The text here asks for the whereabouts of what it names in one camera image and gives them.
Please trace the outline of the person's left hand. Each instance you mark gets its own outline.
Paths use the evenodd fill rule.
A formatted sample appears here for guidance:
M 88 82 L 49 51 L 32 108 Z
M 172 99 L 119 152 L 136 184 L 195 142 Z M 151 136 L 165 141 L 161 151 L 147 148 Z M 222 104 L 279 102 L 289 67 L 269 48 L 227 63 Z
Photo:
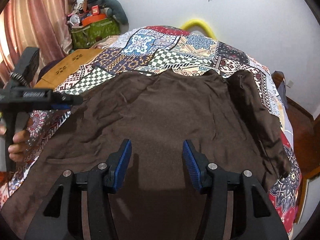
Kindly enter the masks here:
M 30 132 L 27 129 L 24 129 L 20 132 L 17 132 L 13 136 L 13 143 L 8 147 L 9 158 L 16 162 L 22 162 L 25 158 L 25 154 L 28 149 L 28 140 L 30 139 Z

